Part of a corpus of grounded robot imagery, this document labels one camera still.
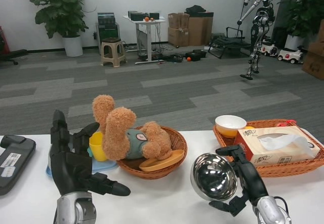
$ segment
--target toy car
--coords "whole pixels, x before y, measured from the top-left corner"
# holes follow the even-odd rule
[[[278,60],[286,60],[290,63],[303,63],[303,53],[301,52],[301,46],[298,47],[298,50],[292,50],[289,48],[284,48],[280,51]]]
[[[270,56],[270,57],[276,57],[278,54],[278,48],[269,40],[263,40],[262,47],[261,47],[261,53],[264,54],[264,56]]]

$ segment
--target brown teddy bear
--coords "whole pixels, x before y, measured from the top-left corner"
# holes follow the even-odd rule
[[[102,148],[110,160],[157,158],[171,155],[168,133],[156,122],[148,122],[140,130],[132,129],[136,115],[125,107],[115,108],[109,95],[97,96],[93,101],[93,114],[103,134]]]

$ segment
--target metal bowl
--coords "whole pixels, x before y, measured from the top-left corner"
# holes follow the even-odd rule
[[[216,153],[199,156],[191,167],[191,185],[196,193],[208,201],[225,201],[237,188],[237,177],[229,162]]]

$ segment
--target white desk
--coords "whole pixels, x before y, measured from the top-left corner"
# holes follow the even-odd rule
[[[139,37],[139,25],[146,25],[147,30],[147,61],[143,62],[136,62],[135,64],[142,64],[142,63],[155,63],[155,62],[161,62],[163,60],[152,60],[152,37],[151,37],[151,26],[163,23],[165,22],[164,17],[160,16],[159,20],[153,20],[146,22],[145,20],[142,21],[133,21],[131,20],[127,15],[123,16],[125,19],[128,19],[129,21],[133,22],[136,25],[136,39]]]
[[[257,224],[251,204],[236,217],[216,210],[201,199],[190,184],[190,168],[200,154],[219,147],[212,131],[181,132],[188,143],[182,165],[158,180],[143,180],[120,168],[104,172],[112,180],[127,185],[128,197],[93,194],[96,224]],[[36,152],[13,189],[0,196],[1,224],[48,224],[53,222],[60,197],[52,179],[45,174],[49,135],[26,135],[36,141]],[[268,192],[288,203],[293,224],[323,222],[324,167],[303,175],[265,178]]]

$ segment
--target beige stool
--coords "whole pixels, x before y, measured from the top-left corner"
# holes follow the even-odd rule
[[[105,54],[104,48],[109,47],[109,52]],[[126,61],[125,49],[120,38],[106,38],[102,40],[101,43],[101,65],[104,65],[106,62],[113,64],[115,68],[120,66],[121,61]]]

